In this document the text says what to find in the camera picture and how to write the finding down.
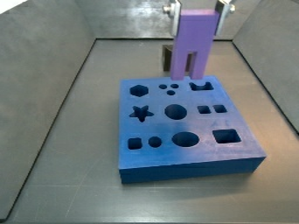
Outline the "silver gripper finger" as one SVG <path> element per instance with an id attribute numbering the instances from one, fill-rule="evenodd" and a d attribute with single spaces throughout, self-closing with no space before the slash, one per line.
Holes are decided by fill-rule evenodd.
<path id="1" fill-rule="evenodd" d="M 219 22 L 215 31 L 216 36 L 220 35 L 226 17 L 228 16 L 230 13 L 234 13 L 236 10 L 235 2 L 236 0 L 218 0 L 216 2 L 215 11 L 219 13 Z"/>
<path id="2" fill-rule="evenodd" d="M 179 0 L 169 0 L 163 6 L 163 13 L 171 19 L 171 35 L 175 37 L 179 30 L 181 3 Z"/>

